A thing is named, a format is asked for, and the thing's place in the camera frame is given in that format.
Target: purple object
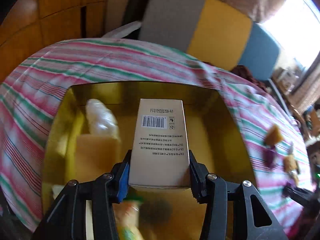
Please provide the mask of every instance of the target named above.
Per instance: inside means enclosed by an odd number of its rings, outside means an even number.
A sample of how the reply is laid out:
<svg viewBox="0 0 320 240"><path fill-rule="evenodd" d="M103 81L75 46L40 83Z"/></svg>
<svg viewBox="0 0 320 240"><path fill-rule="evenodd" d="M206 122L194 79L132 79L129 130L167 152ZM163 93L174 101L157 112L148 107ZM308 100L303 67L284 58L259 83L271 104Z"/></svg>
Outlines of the purple object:
<svg viewBox="0 0 320 240"><path fill-rule="evenodd" d="M296 183L294 181L294 179L290 178L286 184L286 186L289 186L289 187L296 187Z"/></svg>
<svg viewBox="0 0 320 240"><path fill-rule="evenodd" d="M263 152L264 160L266 162L266 166L270 169L273 169L277 163L276 163L276 147L273 146L272 148L266 148Z"/></svg>

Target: sponge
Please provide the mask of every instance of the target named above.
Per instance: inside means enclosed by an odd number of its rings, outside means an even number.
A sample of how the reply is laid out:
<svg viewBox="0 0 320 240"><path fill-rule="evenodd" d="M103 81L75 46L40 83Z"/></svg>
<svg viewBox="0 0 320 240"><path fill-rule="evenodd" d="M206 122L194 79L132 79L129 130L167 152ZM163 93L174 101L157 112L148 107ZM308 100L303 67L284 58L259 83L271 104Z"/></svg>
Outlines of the sponge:
<svg viewBox="0 0 320 240"><path fill-rule="evenodd" d="M283 165L284 165L284 171L285 172L290 172L290 171L295 171L297 170L297 162L294 159L293 155L287 155L283 159Z"/></svg>
<svg viewBox="0 0 320 240"><path fill-rule="evenodd" d="M274 124L267 133L267 136L264 138L264 144L270 147L273 147L278 142L283 141L284 138L281 135L279 127Z"/></svg>

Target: barcode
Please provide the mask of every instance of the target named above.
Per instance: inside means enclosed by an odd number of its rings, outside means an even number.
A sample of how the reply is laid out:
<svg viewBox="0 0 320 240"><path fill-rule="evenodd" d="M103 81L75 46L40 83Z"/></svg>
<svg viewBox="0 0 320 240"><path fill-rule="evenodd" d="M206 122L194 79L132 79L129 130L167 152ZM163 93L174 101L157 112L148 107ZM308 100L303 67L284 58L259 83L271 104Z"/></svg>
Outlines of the barcode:
<svg viewBox="0 0 320 240"><path fill-rule="evenodd" d="M167 129L167 118L164 116L144 115L142 127Z"/></svg>

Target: wall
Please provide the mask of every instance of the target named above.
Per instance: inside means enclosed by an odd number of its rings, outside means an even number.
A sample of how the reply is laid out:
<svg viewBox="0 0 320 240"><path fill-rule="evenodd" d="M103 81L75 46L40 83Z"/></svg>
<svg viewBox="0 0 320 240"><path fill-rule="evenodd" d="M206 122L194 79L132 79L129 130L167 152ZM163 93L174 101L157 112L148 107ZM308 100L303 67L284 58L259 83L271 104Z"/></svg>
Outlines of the wall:
<svg viewBox="0 0 320 240"><path fill-rule="evenodd" d="M18 0L0 25L0 82L43 47L84 34L101 37L106 3L107 0Z"/></svg>

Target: white plastic bag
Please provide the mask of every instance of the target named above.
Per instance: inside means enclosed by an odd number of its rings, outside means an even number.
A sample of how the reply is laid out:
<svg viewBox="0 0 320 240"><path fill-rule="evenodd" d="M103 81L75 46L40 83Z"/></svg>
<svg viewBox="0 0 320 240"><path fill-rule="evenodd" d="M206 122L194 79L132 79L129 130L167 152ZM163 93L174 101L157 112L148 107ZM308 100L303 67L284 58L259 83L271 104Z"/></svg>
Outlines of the white plastic bag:
<svg viewBox="0 0 320 240"><path fill-rule="evenodd" d="M85 109L91 134L120 139L117 120L101 101L89 99Z"/></svg>

